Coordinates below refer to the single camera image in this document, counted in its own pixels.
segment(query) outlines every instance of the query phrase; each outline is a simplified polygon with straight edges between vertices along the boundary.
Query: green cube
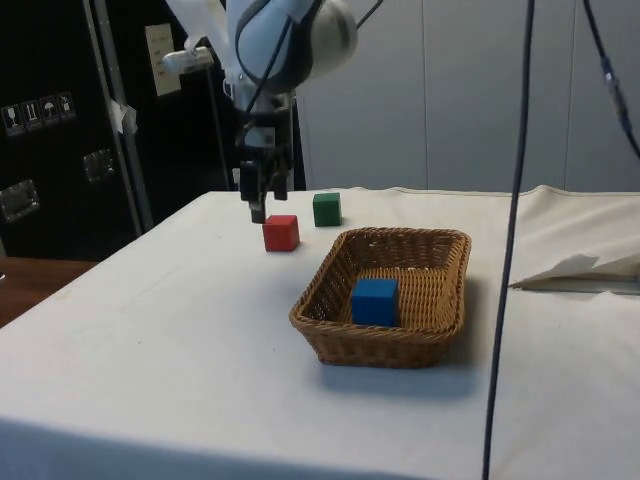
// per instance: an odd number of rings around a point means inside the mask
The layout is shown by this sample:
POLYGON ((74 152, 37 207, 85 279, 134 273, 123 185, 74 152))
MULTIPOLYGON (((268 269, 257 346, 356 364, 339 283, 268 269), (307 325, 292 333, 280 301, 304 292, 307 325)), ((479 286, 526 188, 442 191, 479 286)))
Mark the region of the green cube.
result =
POLYGON ((313 197, 313 216, 316 227, 339 227, 342 225, 342 207, 339 193, 319 193, 313 197))

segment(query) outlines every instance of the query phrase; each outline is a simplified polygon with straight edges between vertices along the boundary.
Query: red cube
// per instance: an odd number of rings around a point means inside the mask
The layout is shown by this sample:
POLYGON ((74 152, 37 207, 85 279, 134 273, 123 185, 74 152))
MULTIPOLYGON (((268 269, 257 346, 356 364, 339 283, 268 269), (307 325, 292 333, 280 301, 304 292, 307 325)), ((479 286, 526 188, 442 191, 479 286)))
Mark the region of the red cube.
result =
POLYGON ((273 215, 262 226, 267 252, 293 252, 300 245, 298 217, 273 215))

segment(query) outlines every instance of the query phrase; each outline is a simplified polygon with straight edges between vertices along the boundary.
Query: white wall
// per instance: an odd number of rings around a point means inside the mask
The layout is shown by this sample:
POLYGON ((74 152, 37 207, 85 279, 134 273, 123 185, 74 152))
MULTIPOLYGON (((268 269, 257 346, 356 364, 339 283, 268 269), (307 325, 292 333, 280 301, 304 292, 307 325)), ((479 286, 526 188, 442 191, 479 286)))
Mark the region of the white wall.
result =
MULTIPOLYGON (((640 129, 640 2, 592 3, 640 129)), ((355 59, 299 92, 309 187, 510 190, 525 7, 387 0, 355 59)), ((537 0, 528 147, 526 188, 640 190, 580 1, 537 0)))
MULTIPOLYGON (((375 3, 347 2, 356 18, 375 3)), ((422 0, 387 3, 351 62, 298 92, 311 186, 426 186, 422 0)))

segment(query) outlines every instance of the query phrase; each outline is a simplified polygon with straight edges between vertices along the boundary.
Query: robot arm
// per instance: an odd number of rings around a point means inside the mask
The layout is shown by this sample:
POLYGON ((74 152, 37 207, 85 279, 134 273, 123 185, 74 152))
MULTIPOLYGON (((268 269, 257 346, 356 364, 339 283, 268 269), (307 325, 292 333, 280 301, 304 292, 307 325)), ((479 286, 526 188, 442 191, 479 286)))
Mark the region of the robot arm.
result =
POLYGON ((167 0, 185 28, 185 51, 165 63, 176 73, 209 66, 208 38, 225 71, 225 92, 244 127, 240 191, 252 220, 263 223, 265 199, 287 199, 293 91, 348 61, 357 44, 353 15, 342 0, 167 0))

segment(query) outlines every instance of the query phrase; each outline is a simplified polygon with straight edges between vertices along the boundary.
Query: blue cube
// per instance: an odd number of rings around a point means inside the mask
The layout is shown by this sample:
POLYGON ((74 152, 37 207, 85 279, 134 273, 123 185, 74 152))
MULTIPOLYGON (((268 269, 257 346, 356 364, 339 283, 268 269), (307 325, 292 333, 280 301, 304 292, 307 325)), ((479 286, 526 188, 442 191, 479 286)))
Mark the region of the blue cube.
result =
POLYGON ((359 280, 351 296, 353 323, 376 327, 395 327, 398 323, 398 281, 359 280))

